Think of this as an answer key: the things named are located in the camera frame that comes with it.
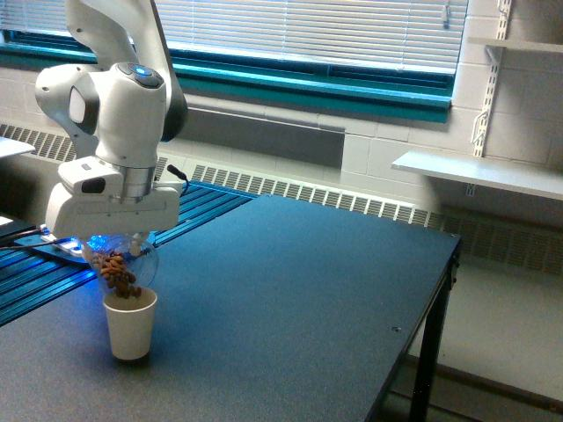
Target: teal window frame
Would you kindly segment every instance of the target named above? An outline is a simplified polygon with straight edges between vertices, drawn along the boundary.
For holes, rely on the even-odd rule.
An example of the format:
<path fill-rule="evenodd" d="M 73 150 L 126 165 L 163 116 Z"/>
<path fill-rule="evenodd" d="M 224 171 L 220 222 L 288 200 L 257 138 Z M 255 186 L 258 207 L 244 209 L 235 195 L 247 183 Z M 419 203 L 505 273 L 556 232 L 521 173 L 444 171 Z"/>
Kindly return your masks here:
<path fill-rule="evenodd" d="M 0 65 L 44 69 L 94 63 L 95 55 L 69 37 L 3 31 Z M 454 75 L 280 62 L 171 50 L 180 85 L 222 94 L 330 111 L 445 123 Z"/>

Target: dark blue table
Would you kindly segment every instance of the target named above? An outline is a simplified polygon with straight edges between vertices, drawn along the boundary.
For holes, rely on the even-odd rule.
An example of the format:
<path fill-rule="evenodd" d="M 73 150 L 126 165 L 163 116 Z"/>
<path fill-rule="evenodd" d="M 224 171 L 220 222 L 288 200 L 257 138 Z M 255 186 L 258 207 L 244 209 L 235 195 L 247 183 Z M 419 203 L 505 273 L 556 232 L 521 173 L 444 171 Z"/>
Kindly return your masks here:
<path fill-rule="evenodd" d="M 161 246 L 150 358 L 111 359 L 90 283 L 0 329 L 12 420 L 371 420 L 428 315 L 423 420 L 459 238 L 261 197 Z"/>

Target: window sill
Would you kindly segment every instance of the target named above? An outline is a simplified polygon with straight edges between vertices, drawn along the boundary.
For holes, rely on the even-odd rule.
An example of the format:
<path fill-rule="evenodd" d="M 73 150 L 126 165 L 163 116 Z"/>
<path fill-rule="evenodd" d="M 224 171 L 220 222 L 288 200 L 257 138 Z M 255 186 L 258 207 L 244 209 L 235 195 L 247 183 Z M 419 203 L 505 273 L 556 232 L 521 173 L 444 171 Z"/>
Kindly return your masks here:
<path fill-rule="evenodd" d="M 63 63 L 94 63 L 92 53 L 71 49 L 0 44 L 0 65 L 44 69 Z M 385 89 L 388 84 L 358 83 L 346 78 L 323 80 L 318 76 L 292 76 L 290 72 L 217 65 L 210 67 L 174 59 L 180 85 L 203 95 L 227 94 L 268 102 L 347 113 L 364 113 L 400 119 L 445 123 L 451 105 L 450 92 L 436 95 L 413 87 Z"/>

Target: heating vent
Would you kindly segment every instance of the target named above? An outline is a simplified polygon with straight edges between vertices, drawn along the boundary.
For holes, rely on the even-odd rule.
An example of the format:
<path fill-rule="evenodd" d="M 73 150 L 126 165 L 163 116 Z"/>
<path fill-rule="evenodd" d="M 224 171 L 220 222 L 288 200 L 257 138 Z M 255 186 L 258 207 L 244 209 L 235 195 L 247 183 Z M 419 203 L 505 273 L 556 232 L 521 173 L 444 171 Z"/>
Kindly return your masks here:
<path fill-rule="evenodd" d="M 394 200 L 331 190 L 326 186 L 299 184 L 295 180 L 275 180 L 218 170 L 204 165 L 196 165 L 193 179 L 458 234 L 463 238 L 464 253 L 544 273 L 562 274 L 563 237 L 555 234 L 538 234 L 516 224 L 482 222 L 469 216 L 441 215 Z"/>
<path fill-rule="evenodd" d="M 14 141 L 29 143 L 35 148 L 31 154 L 61 163 L 77 158 L 74 144 L 68 136 L 40 132 L 25 127 L 0 124 L 0 136 Z M 155 170 L 155 180 L 160 180 L 165 170 L 167 158 L 159 158 Z"/>

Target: blue lit rail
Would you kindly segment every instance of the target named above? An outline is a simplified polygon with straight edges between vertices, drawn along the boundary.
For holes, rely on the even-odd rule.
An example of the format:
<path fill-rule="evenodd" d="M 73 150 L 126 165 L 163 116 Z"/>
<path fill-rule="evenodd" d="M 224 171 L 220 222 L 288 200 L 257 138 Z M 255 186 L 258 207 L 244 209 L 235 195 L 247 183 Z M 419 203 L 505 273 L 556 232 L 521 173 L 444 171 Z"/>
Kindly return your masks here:
<path fill-rule="evenodd" d="M 180 199 L 178 225 L 153 233 L 151 240 L 158 247 L 255 197 L 193 182 Z M 37 251 L 0 251 L 0 326 L 95 278 L 86 264 L 70 263 Z"/>

